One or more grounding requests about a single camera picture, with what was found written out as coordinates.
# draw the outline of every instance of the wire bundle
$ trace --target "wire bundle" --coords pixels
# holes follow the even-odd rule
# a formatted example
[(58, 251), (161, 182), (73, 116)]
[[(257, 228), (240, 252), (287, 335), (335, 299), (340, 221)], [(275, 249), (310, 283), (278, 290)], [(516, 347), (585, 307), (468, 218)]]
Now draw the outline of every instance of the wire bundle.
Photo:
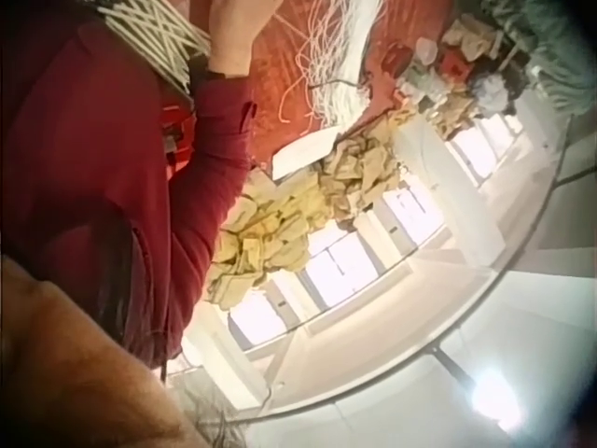
[(193, 26), (168, 0), (84, 0), (106, 25), (168, 81), (188, 93), (190, 56), (210, 51), (207, 33)]
[(368, 107), (369, 89), (359, 86), (359, 79), (368, 36), (382, 4), (383, 0), (312, 3), (306, 40), (295, 58), (301, 78), (286, 94), (305, 79), (312, 115), (324, 127), (339, 126), (346, 131)]

